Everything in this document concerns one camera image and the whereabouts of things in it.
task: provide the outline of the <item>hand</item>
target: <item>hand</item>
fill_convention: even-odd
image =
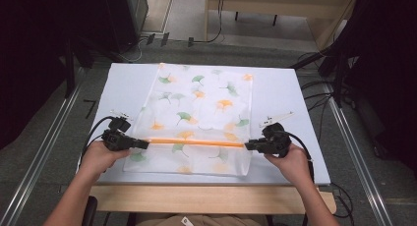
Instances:
[[[303,148],[294,143],[289,146],[288,154],[284,158],[278,158],[271,154],[265,154],[265,158],[278,167],[282,175],[295,187],[301,187],[309,182],[313,183],[306,153]]]
[[[117,159],[129,154],[129,150],[111,151],[107,149],[103,141],[93,141],[83,157],[79,173],[95,182],[101,173],[113,166]]]

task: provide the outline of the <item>orange stick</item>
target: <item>orange stick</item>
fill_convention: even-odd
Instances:
[[[230,147],[243,147],[243,143],[227,142],[227,141],[187,141],[176,139],[149,139],[148,142],[162,144],[162,143],[180,143],[180,144],[198,144],[198,145],[221,145]]]

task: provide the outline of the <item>metal rail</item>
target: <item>metal rail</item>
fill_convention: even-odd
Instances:
[[[31,191],[46,163],[46,160],[51,152],[62,127],[67,120],[75,100],[80,92],[81,84],[83,83],[87,74],[87,69],[80,68],[77,73],[79,82],[77,83],[74,91],[71,95],[64,100],[61,108],[58,111],[52,125],[50,126],[45,138],[43,139],[40,148],[38,149],[36,156],[34,157],[25,177],[17,187],[15,194],[6,209],[4,215],[1,218],[0,226],[16,225],[18,218],[25,207],[26,202],[30,196]]]
[[[331,92],[332,88],[330,85],[325,85],[325,92]],[[349,125],[344,117],[342,109],[340,109],[336,102],[331,98],[330,107],[337,125],[343,135],[343,139],[346,143],[350,157],[352,158],[355,169],[358,173],[359,179],[367,195],[368,201],[374,211],[375,217],[379,225],[392,225],[392,221],[387,212],[386,205],[383,198],[381,197],[380,191],[375,184],[374,179],[366,165],[365,159],[350,131]]]

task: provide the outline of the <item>green leaf print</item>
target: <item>green leaf print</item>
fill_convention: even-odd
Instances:
[[[139,152],[139,153],[131,154],[130,159],[135,161],[135,162],[141,162],[141,161],[146,160],[147,158]]]
[[[175,153],[176,151],[180,150],[185,156],[189,157],[186,153],[184,153],[184,144],[183,143],[175,143],[172,146],[172,153]]]
[[[180,116],[180,120],[178,121],[177,126],[181,120],[188,120],[188,121],[191,120],[191,115],[188,114],[187,112],[178,112],[177,115]]]
[[[159,81],[163,84],[171,84],[171,80],[169,79],[169,74],[167,77],[158,77]]]
[[[228,82],[227,87],[221,87],[221,88],[226,88],[227,90],[229,90],[229,94],[232,95],[232,96],[238,96],[239,95],[236,91],[236,87],[233,85],[232,82]]]
[[[200,85],[203,85],[202,84],[202,79],[204,79],[205,77],[204,76],[195,76],[192,80],[191,80],[191,82],[198,82]]]
[[[212,70],[211,73],[215,75],[220,75],[222,71],[220,70]]]
[[[240,119],[239,123],[235,124],[235,126],[243,127],[243,126],[249,125],[249,119],[241,119],[240,116],[239,116],[239,119]]]
[[[163,94],[162,94],[162,96],[159,98],[159,100],[162,100],[162,99],[167,99],[168,101],[169,101],[169,104],[171,104],[171,100],[169,99],[169,95],[171,94],[171,92],[164,92]]]
[[[226,162],[229,158],[229,152],[225,148],[219,148],[218,149],[218,155],[214,157],[209,158],[220,158],[223,162]]]
[[[172,99],[177,99],[178,100],[178,106],[180,106],[181,103],[181,99],[184,98],[185,95],[181,94],[181,93],[175,93],[173,95],[171,95]]]

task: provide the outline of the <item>leaf print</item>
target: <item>leaf print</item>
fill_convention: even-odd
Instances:
[[[236,91],[236,87],[233,85],[232,82],[228,82],[226,87],[220,87],[220,88],[226,88],[229,91],[229,94],[232,96],[238,96],[239,94]]]
[[[215,173],[226,173],[229,169],[229,165],[226,163],[216,163],[212,166],[212,170]]]
[[[178,100],[178,106],[180,106],[181,103],[181,99],[184,98],[185,95],[181,94],[181,93],[175,93],[173,95],[171,95],[172,99],[177,99]]]
[[[162,124],[159,124],[159,123],[156,123],[156,121],[154,121],[153,122],[153,126],[152,127],[150,127],[152,130],[163,130],[163,125]]]
[[[223,112],[227,106],[232,106],[233,102],[230,100],[219,100],[217,101],[217,109],[221,109]]]
[[[169,99],[169,95],[171,94],[171,92],[164,92],[163,94],[162,94],[162,96],[159,98],[159,100],[162,100],[162,99],[167,99],[168,101],[169,101],[169,104],[171,104],[171,100]]]
[[[243,126],[249,125],[249,119],[241,119],[240,116],[239,116],[239,119],[240,119],[239,123],[236,124],[237,127],[243,127]]]
[[[193,94],[196,96],[196,99],[197,98],[203,98],[203,97],[206,96],[206,94],[204,92],[199,91],[199,90],[193,91]]]
[[[198,82],[200,85],[203,85],[202,84],[202,79],[204,79],[205,77],[204,76],[195,76],[192,80],[191,80],[191,82]]]
[[[187,112],[178,112],[177,115],[180,116],[180,120],[178,121],[177,126],[180,123],[180,121],[182,121],[182,120],[186,120],[189,124],[192,124],[192,125],[195,125],[198,122],[196,119],[194,119]]]
[[[135,162],[140,162],[140,161],[146,160],[147,158],[139,152],[139,153],[131,154],[130,159],[135,161]]]
[[[192,174],[193,173],[192,169],[189,166],[185,166],[185,165],[182,165],[182,166],[178,167],[177,172],[182,173],[182,174]]]
[[[181,133],[179,133],[177,135],[178,138],[183,138],[184,140],[186,140],[187,138],[191,137],[194,135],[194,132],[192,131],[183,131]]]
[[[235,127],[235,123],[230,122],[230,123],[227,123],[224,126],[224,130],[225,131],[233,131],[234,127]]]
[[[171,77],[171,74],[169,74],[167,77],[158,77],[158,79],[163,84],[171,84],[173,82],[176,82],[175,77]]]
[[[230,133],[224,133],[224,136],[229,140],[229,141],[237,141],[238,140],[238,138],[235,136],[235,135],[233,135],[233,134],[230,134]]]
[[[251,81],[253,79],[254,79],[254,76],[252,76],[250,74],[245,74],[245,76],[243,76],[244,81]]]
[[[168,77],[158,77],[159,81],[163,84],[169,84],[171,81],[168,79]]]
[[[175,153],[176,151],[180,150],[185,156],[190,157],[186,153],[184,153],[183,148],[184,148],[184,144],[183,143],[175,143],[172,146],[172,153]]]
[[[214,157],[209,157],[209,158],[217,158],[217,157],[220,158],[223,162],[226,162],[227,159],[229,158],[229,152],[225,148],[219,148],[218,155]]]
[[[215,75],[220,75],[222,73],[222,71],[220,71],[220,70],[212,70],[211,73],[212,74],[215,74]]]

